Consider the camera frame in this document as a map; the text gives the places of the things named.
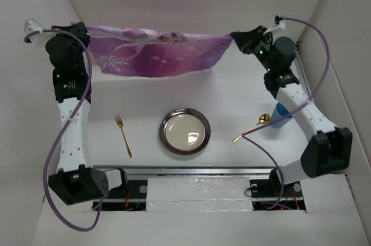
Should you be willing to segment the purple Elsa cloth placemat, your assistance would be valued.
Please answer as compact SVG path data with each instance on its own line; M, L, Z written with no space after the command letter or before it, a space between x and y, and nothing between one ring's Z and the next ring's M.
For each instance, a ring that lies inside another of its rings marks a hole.
M105 74L175 77L212 68L232 43L230 35L185 34L86 24L89 51Z

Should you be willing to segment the gold fork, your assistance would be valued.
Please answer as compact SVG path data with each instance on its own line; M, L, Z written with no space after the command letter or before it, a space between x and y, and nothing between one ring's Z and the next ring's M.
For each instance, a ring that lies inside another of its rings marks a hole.
M133 155L132 155L132 152L131 152L130 147L128 145L128 141L126 139L125 132L123 130L123 121L122 121L119 114L115 115L115 121L117 123L118 128L121 130L121 134L122 134L124 142L125 142L125 147L126 147L126 150L127 150L127 153L128 153L128 157L132 158Z

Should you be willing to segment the steel plate with cream centre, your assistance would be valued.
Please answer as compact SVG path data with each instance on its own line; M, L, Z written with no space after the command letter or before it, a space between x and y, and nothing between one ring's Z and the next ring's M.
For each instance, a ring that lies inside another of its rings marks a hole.
M178 108L165 115L159 126L159 139L168 151L194 155L206 148L211 137L208 119L193 108Z

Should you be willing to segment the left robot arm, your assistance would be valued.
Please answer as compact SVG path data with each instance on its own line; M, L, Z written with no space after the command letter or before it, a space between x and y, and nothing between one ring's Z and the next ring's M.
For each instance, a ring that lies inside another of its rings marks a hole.
M54 94L64 132L57 172L48 176L47 184L66 205L124 197L130 190L125 171L95 169L89 155L91 86L83 54L90 35L82 22L53 29L57 33L48 40L45 49L54 67Z

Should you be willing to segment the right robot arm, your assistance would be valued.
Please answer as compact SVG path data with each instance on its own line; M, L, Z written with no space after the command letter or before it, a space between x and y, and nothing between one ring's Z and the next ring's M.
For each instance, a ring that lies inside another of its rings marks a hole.
M290 68L296 57L294 42L288 37L273 39L272 32L263 26L248 32L232 32L231 37L242 53L255 55L263 65L267 71L266 89L287 110L287 114L272 119L271 124L292 117L308 141L297 161L273 169L268 180L251 191L259 197L281 196L296 182L347 169L352 133L327 119L306 95Z

